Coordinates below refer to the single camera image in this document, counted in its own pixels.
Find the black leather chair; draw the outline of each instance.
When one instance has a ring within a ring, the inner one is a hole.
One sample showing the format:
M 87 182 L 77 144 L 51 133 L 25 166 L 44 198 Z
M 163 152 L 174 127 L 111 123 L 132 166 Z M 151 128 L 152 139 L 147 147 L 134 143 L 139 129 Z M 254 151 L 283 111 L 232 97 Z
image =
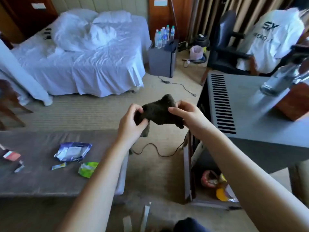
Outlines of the black leather chair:
M 231 37 L 239 39 L 244 39 L 245 37 L 244 34 L 233 31 L 235 22 L 236 13 L 233 10 L 226 11 L 220 19 L 220 23 L 216 27 L 213 37 L 207 68 L 201 80 L 202 85 L 210 70 L 218 70 L 223 73 L 238 75 L 251 75 L 256 72 L 254 69 L 253 56 L 239 52 L 234 47 L 228 46 Z M 250 60 L 250 66 L 252 65 L 250 69 L 252 68 L 252 72 L 237 69 L 236 64 L 238 58 Z

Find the green snack wrapper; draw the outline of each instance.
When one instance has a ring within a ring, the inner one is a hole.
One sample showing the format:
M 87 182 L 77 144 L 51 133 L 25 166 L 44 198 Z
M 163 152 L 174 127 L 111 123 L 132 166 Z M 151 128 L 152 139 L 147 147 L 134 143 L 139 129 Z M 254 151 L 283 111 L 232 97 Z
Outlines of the green snack wrapper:
M 98 162 L 84 163 L 79 167 L 78 173 L 82 175 L 83 177 L 90 178 L 97 166 L 98 166 Z

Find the person's left hand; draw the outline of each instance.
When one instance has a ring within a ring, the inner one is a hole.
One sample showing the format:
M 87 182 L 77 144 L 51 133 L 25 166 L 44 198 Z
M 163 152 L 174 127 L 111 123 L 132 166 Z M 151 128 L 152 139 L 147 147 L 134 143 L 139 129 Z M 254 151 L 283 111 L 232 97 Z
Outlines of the person's left hand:
M 136 142 L 149 123 L 147 119 L 143 119 L 139 125 L 136 125 L 133 120 L 136 111 L 140 113 L 144 112 L 140 105 L 131 104 L 127 113 L 121 118 L 119 123 L 117 139 L 127 145 L 128 148 Z

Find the forearm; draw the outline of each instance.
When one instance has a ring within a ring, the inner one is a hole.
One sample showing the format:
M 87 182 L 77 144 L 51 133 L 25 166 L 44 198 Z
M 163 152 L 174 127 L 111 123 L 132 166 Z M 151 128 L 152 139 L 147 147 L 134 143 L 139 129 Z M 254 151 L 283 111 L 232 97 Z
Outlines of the forearm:
M 203 143 L 260 231 L 309 231 L 309 210 L 214 126 Z
M 59 231 L 105 231 L 122 161 L 128 150 L 129 147 L 118 140 L 109 148 Z

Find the headboard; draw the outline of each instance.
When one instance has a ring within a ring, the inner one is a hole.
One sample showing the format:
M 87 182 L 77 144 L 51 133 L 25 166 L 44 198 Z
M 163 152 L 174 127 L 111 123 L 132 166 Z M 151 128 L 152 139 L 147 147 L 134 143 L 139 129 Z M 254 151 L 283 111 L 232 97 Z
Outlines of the headboard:
M 69 9 L 84 8 L 96 12 L 126 10 L 144 16 L 148 21 L 148 0 L 52 0 L 58 14 Z

